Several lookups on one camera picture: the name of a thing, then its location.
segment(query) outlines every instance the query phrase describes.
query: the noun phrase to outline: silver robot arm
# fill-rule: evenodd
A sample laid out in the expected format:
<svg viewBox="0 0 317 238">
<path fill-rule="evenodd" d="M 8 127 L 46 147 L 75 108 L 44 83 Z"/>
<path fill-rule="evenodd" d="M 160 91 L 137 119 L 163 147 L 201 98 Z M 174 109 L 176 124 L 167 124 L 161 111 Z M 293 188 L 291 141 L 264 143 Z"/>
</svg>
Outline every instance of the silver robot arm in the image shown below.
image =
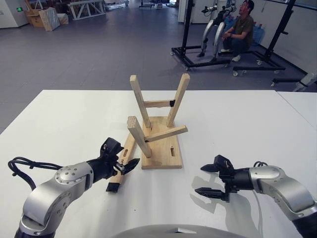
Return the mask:
<svg viewBox="0 0 317 238">
<path fill-rule="evenodd" d="M 296 88 L 293 92 L 303 92 L 308 86 L 317 81 L 317 71 L 308 73 L 304 78 L 302 78 L 298 83 L 296 83 Z"/>
<path fill-rule="evenodd" d="M 62 167 L 52 179 L 35 188 L 23 205 L 15 238 L 53 238 L 67 207 L 93 183 L 108 179 L 117 171 L 127 174 L 136 167 L 139 159 L 131 160 L 125 166 L 117 161 L 116 154 L 122 149 L 119 142 L 108 138 L 97 159 Z M 14 172 L 27 181 L 23 172 Z"/>
<path fill-rule="evenodd" d="M 236 0 L 229 0 L 228 2 L 231 2 L 229 3 L 229 7 L 226 7 L 226 11 L 227 12 L 235 12 L 237 10 L 237 7 L 236 7 Z"/>
<path fill-rule="evenodd" d="M 255 190 L 272 197 L 302 237 L 317 237 L 317 201 L 301 183 L 288 177 L 281 168 L 256 162 L 252 168 L 235 170 L 227 158 L 218 155 L 212 165 L 205 165 L 201 170 L 219 172 L 225 183 L 225 192 L 208 187 L 195 189 L 200 195 L 229 202 L 232 192 Z"/>
<path fill-rule="evenodd" d="M 202 10 L 202 13 L 207 13 L 207 12 L 213 12 L 213 11 L 216 11 L 217 10 L 217 3 L 216 3 L 216 5 L 214 5 L 214 6 L 211 6 L 211 7 L 207 7 L 207 6 L 205 6 L 205 9 L 204 10 Z"/>
</svg>

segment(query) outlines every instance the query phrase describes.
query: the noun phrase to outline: wheeled stand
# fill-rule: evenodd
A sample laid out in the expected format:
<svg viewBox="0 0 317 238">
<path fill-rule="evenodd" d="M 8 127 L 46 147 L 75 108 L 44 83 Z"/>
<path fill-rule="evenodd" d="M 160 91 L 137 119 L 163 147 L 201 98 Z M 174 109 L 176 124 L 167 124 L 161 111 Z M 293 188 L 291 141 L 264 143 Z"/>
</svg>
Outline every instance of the wheeled stand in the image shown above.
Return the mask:
<svg viewBox="0 0 317 238">
<path fill-rule="evenodd" d="M 141 1 L 141 5 L 139 7 L 150 7 L 155 6 L 155 4 L 143 4 L 143 0 Z"/>
<path fill-rule="evenodd" d="M 276 63 L 275 61 L 273 61 L 271 59 L 271 56 L 273 54 L 273 48 L 280 36 L 280 34 L 285 34 L 287 35 L 288 33 L 285 32 L 285 27 L 293 13 L 293 6 L 295 4 L 296 0 L 290 0 L 290 2 L 287 5 L 287 8 L 284 12 L 284 15 L 281 19 L 281 22 L 275 32 L 275 35 L 268 47 L 268 49 L 266 50 L 265 54 L 261 54 L 258 51 L 247 51 L 245 52 L 245 54 L 253 54 L 255 55 L 258 59 L 258 65 L 256 67 L 249 67 L 249 66 L 235 66 L 233 67 L 233 76 L 238 76 L 238 71 L 243 71 L 243 73 L 245 73 L 247 70 L 256 70 L 256 71 L 274 71 L 275 74 L 278 74 L 280 70 L 285 70 L 286 68 L 283 66 L 280 66 L 278 63 Z M 218 55 L 228 55 L 231 54 L 229 52 L 224 52 L 224 53 L 218 53 Z M 268 64 L 268 66 L 261 66 L 262 62 L 265 62 L 266 64 Z"/>
<path fill-rule="evenodd" d="M 229 59 L 223 59 L 223 60 L 217 60 L 216 57 L 213 57 L 213 59 L 209 62 L 203 62 L 203 63 L 194 63 L 191 61 L 191 59 L 189 59 L 186 56 L 186 50 L 191 50 L 191 49 L 200 49 L 201 46 L 187 46 L 187 39 L 188 39 L 188 32 L 189 32 L 189 25 L 190 25 L 190 19 L 191 19 L 191 15 L 192 15 L 192 9 L 193 9 L 193 0 L 188 0 L 188 5 L 187 5 L 187 12 L 186 12 L 186 19 L 185 19 L 185 30 L 184 30 L 184 36 L 183 36 L 183 44 L 181 47 L 176 47 L 176 48 L 172 48 L 171 49 L 171 55 L 176 55 L 186 66 L 186 71 L 189 68 L 192 67 L 203 67 L 203 66 L 211 66 L 211 65 L 218 65 L 218 64 L 224 64 L 225 67 L 228 67 L 231 60 Z M 222 22 L 222 24 L 219 25 L 219 28 L 217 30 L 216 33 L 216 38 L 218 36 L 218 39 L 221 36 L 221 31 L 224 28 L 224 23 Z"/>
<path fill-rule="evenodd" d="M 302 92 L 313 83 L 317 84 L 317 71 L 306 74 L 304 78 L 275 78 L 271 87 L 277 83 L 296 83 L 296 88 L 293 92 Z"/>
</svg>

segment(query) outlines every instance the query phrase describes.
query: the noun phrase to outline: metal rack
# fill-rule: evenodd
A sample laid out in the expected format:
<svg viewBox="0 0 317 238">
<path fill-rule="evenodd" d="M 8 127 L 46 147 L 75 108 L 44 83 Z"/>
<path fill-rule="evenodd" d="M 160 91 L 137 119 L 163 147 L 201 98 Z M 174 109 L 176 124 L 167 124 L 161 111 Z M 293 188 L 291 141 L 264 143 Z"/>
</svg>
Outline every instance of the metal rack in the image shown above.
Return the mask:
<svg viewBox="0 0 317 238">
<path fill-rule="evenodd" d="M 186 67 L 185 68 L 186 71 L 192 67 L 203 67 L 203 66 L 211 66 L 211 65 L 218 65 L 218 64 L 224 64 L 225 67 L 228 67 L 229 64 L 231 63 L 231 60 L 229 60 L 229 59 L 223 59 L 223 60 L 212 59 L 209 62 L 194 63 L 194 62 L 192 62 L 191 59 L 189 59 L 186 56 L 186 50 L 200 49 L 201 48 L 200 45 L 199 46 L 187 46 L 189 25 L 190 25 L 190 20 L 191 20 L 191 15 L 192 15 L 192 9 L 194 6 L 195 5 L 193 4 L 193 0 L 188 0 L 186 19 L 185 19 L 185 29 L 184 29 L 184 35 L 183 35 L 183 44 L 181 47 L 172 48 L 170 54 L 171 55 L 175 54 L 184 63 L 184 65 Z"/>
<path fill-rule="evenodd" d="M 256 70 L 256 71 L 274 71 L 275 74 L 279 73 L 280 70 L 285 70 L 286 68 L 283 66 L 280 66 L 277 62 L 273 61 L 271 59 L 271 56 L 273 54 L 273 49 L 275 47 L 275 44 L 280 36 L 280 34 L 285 34 L 287 35 L 288 32 L 285 32 L 285 27 L 293 13 L 293 6 L 295 4 L 296 0 L 290 0 L 290 2 L 288 3 L 288 6 L 284 12 L 284 15 L 281 19 L 281 22 L 275 32 L 275 35 L 268 47 L 268 49 L 266 50 L 265 54 L 261 54 L 258 51 L 247 51 L 244 54 L 253 54 L 255 55 L 258 59 L 258 65 L 259 66 L 255 66 L 255 67 L 249 67 L 249 66 L 235 66 L 233 67 L 233 76 L 238 76 L 238 71 L 242 71 L 243 73 L 245 73 L 247 70 Z M 228 55 L 231 53 L 228 52 L 224 52 L 224 53 L 218 53 L 218 55 Z M 262 62 L 265 62 L 266 64 L 268 64 L 268 66 L 261 66 Z"/>
<path fill-rule="evenodd" d="M 155 6 L 155 4 L 143 4 L 143 0 L 141 1 L 141 5 L 139 7 L 150 7 Z"/>
</svg>

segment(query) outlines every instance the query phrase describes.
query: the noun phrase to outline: man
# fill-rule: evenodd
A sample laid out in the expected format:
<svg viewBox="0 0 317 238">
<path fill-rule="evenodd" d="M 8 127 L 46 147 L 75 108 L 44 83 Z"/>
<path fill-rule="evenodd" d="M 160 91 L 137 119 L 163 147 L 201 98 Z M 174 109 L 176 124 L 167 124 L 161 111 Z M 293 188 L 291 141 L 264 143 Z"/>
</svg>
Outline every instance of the man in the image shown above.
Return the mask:
<svg viewBox="0 0 317 238">
<path fill-rule="evenodd" d="M 241 59 L 240 54 L 247 51 L 252 43 L 254 23 L 250 12 L 253 8 L 254 2 L 245 0 L 240 6 L 238 20 L 222 36 L 224 49 L 221 52 L 233 51 L 232 61 L 234 62 Z"/>
</svg>

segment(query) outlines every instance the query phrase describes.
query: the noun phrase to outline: black metal frame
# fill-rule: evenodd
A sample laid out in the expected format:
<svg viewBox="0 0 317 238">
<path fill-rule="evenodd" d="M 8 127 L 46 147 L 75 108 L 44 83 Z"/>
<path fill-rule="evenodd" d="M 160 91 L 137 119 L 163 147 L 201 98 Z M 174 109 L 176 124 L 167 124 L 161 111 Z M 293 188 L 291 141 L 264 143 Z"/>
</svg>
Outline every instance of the black metal frame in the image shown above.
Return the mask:
<svg viewBox="0 0 317 238">
<path fill-rule="evenodd" d="M 209 62 L 194 63 L 191 61 L 190 58 L 186 56 L 186 50 L 201 48 L 201 46 L 187 46 L 189 25 L 190 25 L 190 19 L 191 19 L 193 7 L 194 7 L 193 0 L 188 0 L 186 19 L 185 19 L 185 29 L 184 29 L 184 35 L 183 35 L 183 44 L 181 47 L 172 48 L 171 55 L 175 54 L 185 64 L 186 70 L 192 67 L 203 67 L 203 66 L 218 65 L 218 64 L 225 64 L 226 66 L 229 65 L 231 63 L 231 60 L 229 59 L 211 60 Z"/>
<path fill-rule="evenodd" d="M 265 54 L 261 54 L 260 52 L 258 51 L 247 51 L 245 52 L 245 54 L 253 54 L 255 55 L 257 58 L 258 58 L 258 65 L 262 64 L 262 62 L 265 62 L 267 63 L 269 66 L 257 66 L 257 67 L 249 67 L 249 66 L 235 66 L 233 67 L 233 73 L 237 74 L 238 71 L 242 71 L 242 70 L 257 70 L 257 71 L 279 71 L 279 70 L 285 70 L 286 68 L 285 67 L 282 67 L 280 66 L 278 63 L 276 63 L 275 61 L 273 61 L 271 59 L 271 56 L 273 54 L 273 49 L 274 49 L 274 46 L 280 36 L 280 34 L 285 34 L 287 35 L 288 33 L 285 32 L 285 27 L 293 13 L 293 6 L 295 4 L 295 0 L 290 0 L 284 14 L 283 14 L 283 17 L 281 19 L 281 22 L 275 32 L 275 35 L 268 47 L 268 49 L 266 50 Z M 224 53 L 218 53 L 218 55 L 227 55 L 228 53 L 227 52 L 224 52 Z"/>
<path fill-rule="evenodd" d="M 152 6 L 155 6 L 155 4 L 143 4 L 143 0 L 141 1 L 141 5 L 139 6 L 140 7 L 150 7 L 152 8 Z"/>
<path fill-rule="evenodd" d="M 276 83 L 297 83 L 301 80 L 301 78 L 275 78 L 272 80 L 272 86 L 274 86 Z"/>
</svg>

